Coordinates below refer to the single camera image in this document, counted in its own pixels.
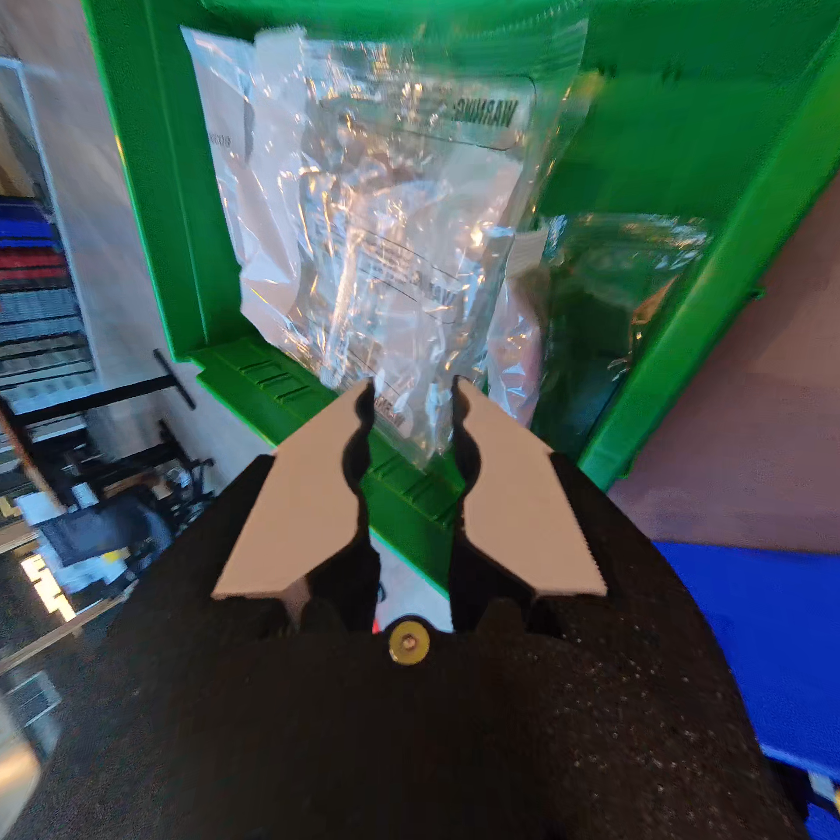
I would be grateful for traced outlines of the large clear labelled bag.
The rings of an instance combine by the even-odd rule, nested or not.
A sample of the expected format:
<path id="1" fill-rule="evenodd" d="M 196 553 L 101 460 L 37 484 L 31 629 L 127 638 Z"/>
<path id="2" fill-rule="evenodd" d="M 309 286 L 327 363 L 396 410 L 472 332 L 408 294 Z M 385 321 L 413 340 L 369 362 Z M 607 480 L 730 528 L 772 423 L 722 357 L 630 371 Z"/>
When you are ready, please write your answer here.
<path id="1" fill-rule="evenodd" d="M 454 378 L 484 378 L 588 27 L 544 14 L 436 39 L 255 37 L 254 162 L 300 258 L 280 323 L 331 391 L 372 381 L 382 434 L 420 469 L 449 446 Z"/>

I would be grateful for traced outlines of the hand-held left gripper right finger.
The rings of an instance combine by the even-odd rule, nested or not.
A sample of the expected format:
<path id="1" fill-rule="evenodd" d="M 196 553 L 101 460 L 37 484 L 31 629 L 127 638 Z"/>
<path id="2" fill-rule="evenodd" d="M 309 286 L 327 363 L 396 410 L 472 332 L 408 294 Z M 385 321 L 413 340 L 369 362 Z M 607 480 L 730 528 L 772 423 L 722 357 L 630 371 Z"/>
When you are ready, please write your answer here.
<path id="1" fill-rule="evenodd" d="M 451 389 L 452 452 L 464 487 L 450 553 L 450 614 L 475 631 L 491 603 L 523 619 L 545 599 L 608 594 L 555 468 L 555 453 L 476 385 Z"/>

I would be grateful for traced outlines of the blue bin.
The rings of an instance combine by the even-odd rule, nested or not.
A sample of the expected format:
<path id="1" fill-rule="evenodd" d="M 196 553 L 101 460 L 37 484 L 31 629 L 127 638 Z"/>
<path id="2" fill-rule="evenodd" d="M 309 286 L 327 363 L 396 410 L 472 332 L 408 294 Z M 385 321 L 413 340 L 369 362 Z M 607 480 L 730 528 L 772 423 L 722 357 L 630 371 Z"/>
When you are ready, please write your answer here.
<path id="1" fill-rule="evenodd" d="M 838 818 L 838 554 L 656 542 L 710 624 L 763 754 Z"/>

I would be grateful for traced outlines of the clear bag with dark parts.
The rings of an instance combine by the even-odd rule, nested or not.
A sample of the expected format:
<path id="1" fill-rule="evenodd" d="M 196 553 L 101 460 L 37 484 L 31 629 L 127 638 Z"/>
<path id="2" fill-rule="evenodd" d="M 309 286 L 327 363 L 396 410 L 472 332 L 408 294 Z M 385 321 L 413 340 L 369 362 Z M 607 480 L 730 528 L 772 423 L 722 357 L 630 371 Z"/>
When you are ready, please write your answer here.
<path id="1" fill-rule="evenodd" d="M 574 213 L 540 226 L 549 287 L 530 427 L 576 460 L 711 235 L 699 217 L 645 213 Z"/>

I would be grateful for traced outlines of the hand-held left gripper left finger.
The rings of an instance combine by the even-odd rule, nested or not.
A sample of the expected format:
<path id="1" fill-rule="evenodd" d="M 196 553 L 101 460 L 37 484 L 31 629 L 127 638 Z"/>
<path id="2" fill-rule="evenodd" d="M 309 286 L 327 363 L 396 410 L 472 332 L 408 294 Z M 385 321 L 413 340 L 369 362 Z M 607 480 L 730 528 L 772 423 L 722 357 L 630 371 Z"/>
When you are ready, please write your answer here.
<path id="1" fill-rule="evenodd" d="M 354 385 L 276 448 L 214 600 L 280 601 L 296 623 L 326 602 L 347 630 L 373 629 L 382 567 L 361 482 L 374 403 L 372 381 Z"/>

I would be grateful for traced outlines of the storage shelf with bins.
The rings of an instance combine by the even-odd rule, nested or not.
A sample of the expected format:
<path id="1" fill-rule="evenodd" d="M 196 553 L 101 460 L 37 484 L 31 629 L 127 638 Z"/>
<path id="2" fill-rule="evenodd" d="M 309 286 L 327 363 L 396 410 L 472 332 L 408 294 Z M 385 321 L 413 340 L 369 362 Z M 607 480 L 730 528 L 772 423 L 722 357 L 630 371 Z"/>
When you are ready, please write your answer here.
<path id="1" fill-rule="evenodd" d="M 18 413 L 92 393 L 98 374 L 57 227 L 34 198 L 1 199 L 1 391 Z"/>

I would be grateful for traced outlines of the clear bag of parts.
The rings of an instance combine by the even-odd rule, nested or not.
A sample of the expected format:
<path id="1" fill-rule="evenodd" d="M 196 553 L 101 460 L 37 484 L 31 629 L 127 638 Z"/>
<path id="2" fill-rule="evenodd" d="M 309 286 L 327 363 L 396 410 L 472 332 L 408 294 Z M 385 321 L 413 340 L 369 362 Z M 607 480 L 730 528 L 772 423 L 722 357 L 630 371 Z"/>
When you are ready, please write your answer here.
<path id="1" fill-rule="evenodd" d="M 308 252 L 300 201 L 306 30 L 263 30 L 254 41 L 186 26 L 181 33 L 239 265 L 240 311 L 265 341 L 303 364 L 312 357 L 298 305 Z"/>

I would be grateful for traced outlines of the green bin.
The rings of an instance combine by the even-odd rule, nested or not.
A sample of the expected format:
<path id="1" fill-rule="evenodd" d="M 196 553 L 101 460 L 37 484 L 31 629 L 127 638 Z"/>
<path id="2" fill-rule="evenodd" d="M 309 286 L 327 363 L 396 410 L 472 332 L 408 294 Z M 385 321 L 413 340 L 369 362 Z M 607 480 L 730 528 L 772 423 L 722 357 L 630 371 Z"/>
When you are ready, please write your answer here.
<path id="1" fill-rule="evenodd" d="M 343 39 L 464 35 L 563 2 L 82 2 L 170 351 L 271 445 L 331 400 L 239 313 L 181 26 L 247 38 L 300 24 Z M 632 465 L 838 167 L 838 2 L 589 2 L 600 90 L 539 214 L 710 226 L 577 465 L 607 490 Z"/>

